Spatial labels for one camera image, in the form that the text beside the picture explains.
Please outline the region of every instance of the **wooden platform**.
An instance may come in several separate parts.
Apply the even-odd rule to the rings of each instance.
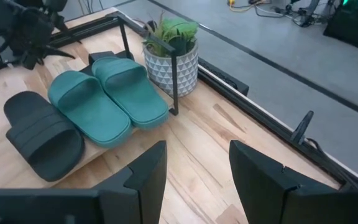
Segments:
[[[71,21],[75,26],[115,9]],[[143,63],[141,38],[126,29],[129,47]],[[2,107],[12,95],[32,90],[47,96],[53,78],[67,69],[81,69],[91,52],[123,49],[119,28],[94,35],[83,45],[63,48],[76,60],[49,57],[46,66],[0,70],[0,188],[89,188],[113,175],[159,140],[167,140],[168,174],[161,223],[247,223],[230,170],[229,141],[238,139],[298,172],[334,188],[339,185],[321,169],[239,111],[205,83],[180,99],[180,114],[161,127],[137,131],[122,146],[105,152],[87,142],[87,153],[77,171],[60,183],[46,183],[31,170],[5,138],[9,123]]]

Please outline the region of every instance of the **white geometric pot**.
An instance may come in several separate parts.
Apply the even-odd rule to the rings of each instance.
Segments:
[[[165,93],[173,96],[171,58],[158,57],[144,48],[144,56],[149,78]],[[197,84],[198,44],[185,55],[177,57],[178,96],[191,93]]]

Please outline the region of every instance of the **black metal frame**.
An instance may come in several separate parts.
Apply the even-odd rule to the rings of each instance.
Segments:
[[[124,46],[126,48],[127,53],[129,52],[129,46],[127,43],[124,26],[128,26],[134,32],[138,33],[142,37],[149,37],[154,41],[156,41],[157,43],[161,44],[163,47],[165,47],[169,52],[171,52],[172,64],[176,65],[176,55],[175,55],[175,49],[173,47],[156,39],[156,37],[150,35],[148,31],[143,29],[141,26],[137,25],[135,22],[131,21],[121,12],[114,12],[112,14],[108,14],[106,17],[96,19],[91,22],[82,24],[80,26],[71,28],[70,31],[74,35],[76,35],[78,39],[84,39],[117,26],[119,26],[122,31],[122,39],[124,41]],[[72,43],[74,43],[74,40],[71,40],[63,36],[60,33],[54,34],[52,36],[51,45],[53,47],[59,48],[59,47],[63,47],[64,45],[68,45]],[[4,65],[0,60],[0,69],[4,68],[5,66],[6,65]],[[173,76],[174,74],[175,76],[177,75],[176,72],[177,72],[176,66],[173,66],[173,71],[172,71]],[[353,175],[348,170],[341,167],[334,161],[330,160],[326,155],[323,155],[321,152],[317,151],[316,148],[311,144],[309,144],[308,141],[299,142],[299,140],[294,139],[292,130],[289,130],[287,127],[280,124],[277,120],[266,114],[256,105],[245,100],[243,96],[236,93],[236,91],[234,91],[232,88],[229,88],[221,81],[215,79],[207,72],[203,71],[202,69],[198,70],[198,78],[201,81],[205,82],[205,84],[213,88],[215,91],[217,91],[219,94],[221,94],[223,97],[225,97],[227,100],[229,100],[231,103],[236,105],[240,110],[242,110],[243,112],[251,116],[253,119],[255,119],[256,122],[267,128],[271,133],[279,137],[282,141],[284,141],[289,146],[291,146],[292,148],[303,154],[307,159],[315,163],[318,167],[322,168],[325,172],[327,172],[332,177],[334,177],[343,186],[347,185],[347,180],[343,178],[343,175],[341,175],[341,173],[347,174],[355,183],[358,184],[358,177],[356,177],[355,175]],[[178,113],[177,108],[178,108],[178,101],[176,100],[174,102],[174,108],[172,109],[171,113],[177,114]]]

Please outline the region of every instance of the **gray floor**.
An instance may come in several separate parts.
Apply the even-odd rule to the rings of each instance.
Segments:
[[[123,2],[102,0],[104,8]],[[224,1],[157,2],[358,104],[358,49],[324,37],[324,26],[304,29],[287,18],[257,17],[253,10],[233,13]],[[285,0],[273,2],[285,5]],[[101,9],[97,0],[93,6],[94,11]],[[157,19],[162,11],[147,0],[136,0],[118,8],[143,20]],[[62,14],[67,19],[82,16],[78,1],[69,0]],[[289,126],[295,128],[313,110],[315,116],[307,136],[358,173],[357,112],[203,30],[198,32],[198,39],[201,58],[248,84],[249,97]]]

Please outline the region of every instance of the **black metal stand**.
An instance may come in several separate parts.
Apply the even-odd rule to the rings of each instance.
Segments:
[[[179,113],[177,70],[176,70],[177,58],[175,54],[176,53],[175,49],[173,47],[159,40],[155,36],[150,35],[147,30],[137,25],[135,22],[127,18],[121,12],[114,12],[112,14],[107,15],[106,17],[102,17],[100,19],[96,19],[91,22],[87,22],[85,24],[73,27],[70,29],[70,32],[73,35],[75,35],[77,39],[81,40],[118,26],[120,27],[121,30],[122,40],[124,42],[124,46],[126,50],[126,56],[128,58],[131,58],[131,53],[129,52],[127,36],[125,33],[125,26],[132,29],[134,32],[136,32],[142,37],[148,37],[153,41],[156,41],[156,43],[160,44],[170,52],[172,56],[172,65],[173,65],[172,78],[173,78],[173,87],[174,87],[173,90],[174,107],[170,110],[170,112],[174,115],[177,115]],[[55,48],[60,48],[65,45],[72,44],[74,42],[75,40],[63,35],[62,33],[57,33],[52,35],[50,45]],[[202,66],[205,69],[216,75],[216,72],[210,69],[211,67],[213,67],[212,65],[210,65],[208,62],[205,62],[203,60],[202,62],[203,62]],[[5,65],[0,58],[0,69],[6,66],[7,65]],[[230,76],[228,74],[222,73],[221,76],[228,77],[228,79],[230,79]],[[349,177],[351,177],[352,180],[354,180],[354,182],[358,184],[358,177],[356,177],[349,171],[345,170],[345,168],[340,167],[334,161],[328,159],[325,155],[323,155],[321,152],[316,150],[316,148],[312,146],[308,141],[300,141],[298,138],[294,138],[294,136],[299,136],[300,134],[294,135],[294,132],[292,130],[289,130],[287,127],[284,127],[274,118],[264,113],[260,108],[253,105],[251,102],[245,100],[243,96],[240,96],[231,88],[227,87],[226,85],[223,85],[220,81],[213,78],[211,75],[208,75],[208,73],[204,72],[202,69],[198,70],[198,78],[201,81],[205,82],[205,84],[210,86],[212,89],[217,91],[219,94],[221,94],[223,97],[225,97],[227,100],[232,102],[234,105],[236,105],[244,113],[255,119],[256,122],[261,124],[263,127],[267,128],[272,134],[276,135],[278,138],[280,138],[282,141],[284,141],[289,146],[294,148],[296,151],[303,154],[307,159],[315,163],[318,167],[325,170],[328,174],[334,177],[342,185],[346,185],[347,181],[342,178],[343,175],[341,173],[346,173]],[[340,171],[338,171],[338,169],[333,168],[332,166],[333,163],[337,165],[336,167],[338,167]]]

